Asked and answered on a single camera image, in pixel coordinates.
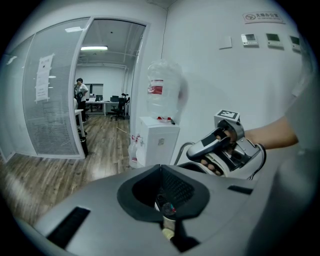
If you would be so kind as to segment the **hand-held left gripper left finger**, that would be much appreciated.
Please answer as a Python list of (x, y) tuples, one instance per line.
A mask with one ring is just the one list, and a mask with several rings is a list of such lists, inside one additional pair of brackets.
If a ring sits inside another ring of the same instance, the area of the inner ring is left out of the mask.
[(118, 202), (126, 181), (163, 167), (154, 165), (92, 181), (54, 206), (35, 225), (18, 219), (23, 234), (45, 256), (178, 256), (161, 231), (163, 215), (144, 222)]

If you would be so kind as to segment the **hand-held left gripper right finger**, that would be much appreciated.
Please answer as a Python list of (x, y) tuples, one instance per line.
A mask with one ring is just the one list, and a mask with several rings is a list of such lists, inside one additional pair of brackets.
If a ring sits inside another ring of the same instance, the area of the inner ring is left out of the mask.
[(199, 216), (164, 223), (164, 236), (185, 253), (313, 251), (312, 152), (287, 158), (257, 181), (175, 170), (210, 193)]

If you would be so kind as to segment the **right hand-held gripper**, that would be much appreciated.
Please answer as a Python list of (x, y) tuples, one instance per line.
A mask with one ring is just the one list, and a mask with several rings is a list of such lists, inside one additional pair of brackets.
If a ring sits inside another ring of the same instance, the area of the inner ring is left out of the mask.
[(219, 110), (214, 115), (214, 125), (216, 130), (234, 130), (237, 135), (236, 141), (230, 144), (231, 138), (224, 131), (213, 131), (187, 150), (186, 156), (189, 160), (198, 162), (204, 159), (205, 155), (214, 153), (213, 158), (222, 172), (234, 172), (262, 155), (262, 147), (245, 137), (238, 112)]

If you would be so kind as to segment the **person's right forearm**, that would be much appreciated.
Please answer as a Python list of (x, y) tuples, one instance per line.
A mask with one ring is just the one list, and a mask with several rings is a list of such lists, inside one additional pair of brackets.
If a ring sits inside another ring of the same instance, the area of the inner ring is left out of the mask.
[(246, 130), (245, 137), (266, 150), (281, 149), (297, 144), (298, 138), (285, 116), (263, 127)]

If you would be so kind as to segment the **person's right hand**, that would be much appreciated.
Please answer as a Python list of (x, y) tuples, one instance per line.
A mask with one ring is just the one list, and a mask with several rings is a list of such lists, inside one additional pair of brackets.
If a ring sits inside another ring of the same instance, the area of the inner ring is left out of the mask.
[(214, 134), (218, 141), (224, 146), (233, 144), (237, 139), (237, 133), (232, 129), (218, 128)]

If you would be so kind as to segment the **white water dispenser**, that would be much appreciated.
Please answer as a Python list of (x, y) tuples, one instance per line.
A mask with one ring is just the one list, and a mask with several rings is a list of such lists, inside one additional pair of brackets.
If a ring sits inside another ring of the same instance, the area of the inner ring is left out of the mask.
[(171, 162), (180, 127), (169, 119), (155, 119), (150, 116), (139, 118), (140, 126), (137, 139), (137, 166)]

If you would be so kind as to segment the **clear water jug red label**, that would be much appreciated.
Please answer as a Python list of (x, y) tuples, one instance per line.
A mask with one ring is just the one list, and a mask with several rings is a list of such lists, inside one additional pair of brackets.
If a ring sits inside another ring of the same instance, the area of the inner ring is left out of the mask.
[(147, 77), (147, 114), (154, 119), (172, 119), (178, 123), (185, 94), (185, 78), (181, 66), (162, 58), (150, 64)]

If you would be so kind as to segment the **black waste bin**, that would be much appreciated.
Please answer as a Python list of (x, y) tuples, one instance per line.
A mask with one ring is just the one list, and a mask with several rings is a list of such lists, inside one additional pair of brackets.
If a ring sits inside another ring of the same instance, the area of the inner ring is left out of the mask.
[(82, 150), (84, 153), (84, 156), (87, 157), (88, 156), (88, 147), (87, 147), (87, 139), (83, 136), (79, 137), (80, 142), (81, 142), (81, 146), (82, 146)]

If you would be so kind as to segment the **plastic-bagged water jug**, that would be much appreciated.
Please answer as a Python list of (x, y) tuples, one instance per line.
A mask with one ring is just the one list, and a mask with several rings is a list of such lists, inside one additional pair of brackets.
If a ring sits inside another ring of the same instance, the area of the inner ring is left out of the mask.
[(143, 137), (139, 133), (131, 136), (128, 156), (131, 168), (137, 169), (146, 166), (146, 147)]

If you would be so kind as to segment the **black office chair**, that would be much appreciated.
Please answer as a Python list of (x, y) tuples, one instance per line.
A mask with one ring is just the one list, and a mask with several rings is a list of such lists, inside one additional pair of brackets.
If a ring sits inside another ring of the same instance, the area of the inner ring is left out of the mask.
[(115, 119), (116, 121), (118, 119), (126, 119), (126, 106), (130, 101), (130, 97), (128, 97), (127, 93), (122, 93), (121, 94), (122, 97), (120, 97), (118, 99), (118, 106), (117, 108), (115, 108), (115, 106), (113, 106), (113, 109), (111, 110), (112, 112), (115, 113), (115, 115), (113, 115), (111, 117), (111, 119)]

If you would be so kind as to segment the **white office desk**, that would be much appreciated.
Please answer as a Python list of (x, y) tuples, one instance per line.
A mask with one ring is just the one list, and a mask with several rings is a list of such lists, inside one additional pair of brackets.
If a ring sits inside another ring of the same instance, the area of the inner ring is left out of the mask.
[(85, 136), (85, 131), (84, 131), (83, 120), (82, 120), (82, 111), (83, 111), (82, 109), (76, 109), (74, 111), (74, 113), (75, 113), (75, 116), (78, 117), (81, 136), (84, 137)]
[[(120, 102), (116, 101), (116, 102), (112, 102), (112, 101), (86, 101), (85, 102), (87, 105), (102, 105), (102, 111), (103, 111), (103, 115), (106, 116), (107, 115), (107, 106), (111, 106), (112, 108), (118, 107)], [(122, 110), (124, 111), (124, 116), (128, 115), (128, 106), (129, 103), (126, 102), (122, 108)]]

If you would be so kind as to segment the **person's grey shirt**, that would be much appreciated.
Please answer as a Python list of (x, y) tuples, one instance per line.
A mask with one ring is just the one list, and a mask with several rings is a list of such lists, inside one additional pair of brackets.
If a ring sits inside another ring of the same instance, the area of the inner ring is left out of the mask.
[(320, 152), (320, 75), (313, 75), (300, 86), (285, 116), (300, 147)]

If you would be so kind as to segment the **white paper notice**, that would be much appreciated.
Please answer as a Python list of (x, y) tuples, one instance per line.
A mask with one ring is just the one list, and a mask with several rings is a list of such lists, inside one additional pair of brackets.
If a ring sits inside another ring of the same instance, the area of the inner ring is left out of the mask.
[(52, 69), (52, 61), (55, 54), (51, 54), (39, 59), (38, 69), (36, 72), (35, 84), (35, 102), (49, 100), (49, 76)]

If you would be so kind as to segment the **white wall switch plate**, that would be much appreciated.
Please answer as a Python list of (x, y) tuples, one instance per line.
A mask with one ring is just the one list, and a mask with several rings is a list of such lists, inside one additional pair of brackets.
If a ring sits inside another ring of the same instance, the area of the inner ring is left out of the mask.
[(232, 38), (230, 36), (224, 36), (219, 40), (219, 44), (218, 44), (219, 50), (231, 49), (232, 47), (233, 47)]

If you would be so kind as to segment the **white wall thermostat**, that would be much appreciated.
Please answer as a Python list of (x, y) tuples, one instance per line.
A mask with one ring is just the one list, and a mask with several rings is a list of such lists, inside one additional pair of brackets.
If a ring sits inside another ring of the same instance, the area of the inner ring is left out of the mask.
[(280, 40), (278, 34), (275, 33), (266, 33), (267, 46), (269, 48), (283, 49), (283, 43)]
[(300, 52), (301, 51), (300, 38), (290, 35), (289, 39), (291, 42), (292, 50), (295, 52)]
[(241, 35), (242, 45), (245, 48), (258, 48), (259, 42), (255, 34), (242, 34)]

